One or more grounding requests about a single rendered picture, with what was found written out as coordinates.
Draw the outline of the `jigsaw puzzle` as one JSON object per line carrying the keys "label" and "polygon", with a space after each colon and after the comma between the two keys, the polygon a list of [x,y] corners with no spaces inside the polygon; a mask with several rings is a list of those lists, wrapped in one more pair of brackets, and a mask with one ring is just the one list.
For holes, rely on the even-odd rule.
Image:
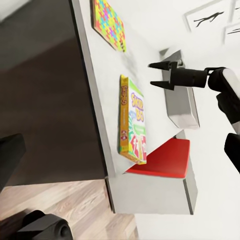
{"label": "jigsaw puzzle", "polygon": [[107,3],[107,0],[92,0],[93,26],[120,53],[127,52],[124,23]]}

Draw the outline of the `toy box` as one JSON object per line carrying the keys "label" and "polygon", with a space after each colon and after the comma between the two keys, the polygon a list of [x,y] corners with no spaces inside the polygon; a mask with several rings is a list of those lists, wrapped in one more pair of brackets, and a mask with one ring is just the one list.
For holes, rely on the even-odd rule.
{"label": "toy box", "polygon": [[[181,49],[165,58],[163,62],[176,62],[181,58],[187,69],[188,66]],[[171,68],[162,70],[163,81],[171,81],[171,71]],[[167,115],[179,129],[200,129],[195,94],[192,87],[175,85],[174,90],[165,89],[165,99]]]}

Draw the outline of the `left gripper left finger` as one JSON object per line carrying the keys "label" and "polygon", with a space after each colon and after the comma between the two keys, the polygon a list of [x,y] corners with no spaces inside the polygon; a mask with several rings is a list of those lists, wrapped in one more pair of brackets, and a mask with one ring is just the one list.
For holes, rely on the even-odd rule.
{"label": "left gripper left finger", "polygon": [[0,193],[26,153],[22,133],[0,138]]}

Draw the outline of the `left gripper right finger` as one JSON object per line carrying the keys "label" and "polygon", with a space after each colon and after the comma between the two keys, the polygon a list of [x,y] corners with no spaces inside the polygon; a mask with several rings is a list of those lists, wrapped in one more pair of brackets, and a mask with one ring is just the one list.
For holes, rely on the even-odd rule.
{"label": "left gripper right finger", "polygon": [[240,135],[229,133],[225,141],[224,151],[240,173]]}

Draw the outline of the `board game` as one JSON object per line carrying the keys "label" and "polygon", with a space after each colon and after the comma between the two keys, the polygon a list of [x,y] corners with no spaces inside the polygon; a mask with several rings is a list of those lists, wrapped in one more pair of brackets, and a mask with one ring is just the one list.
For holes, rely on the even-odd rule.
{"label": "board game", "polygon": [[119,154],[138,165],[147,163],[144,96],[123,74],[120,79]]}

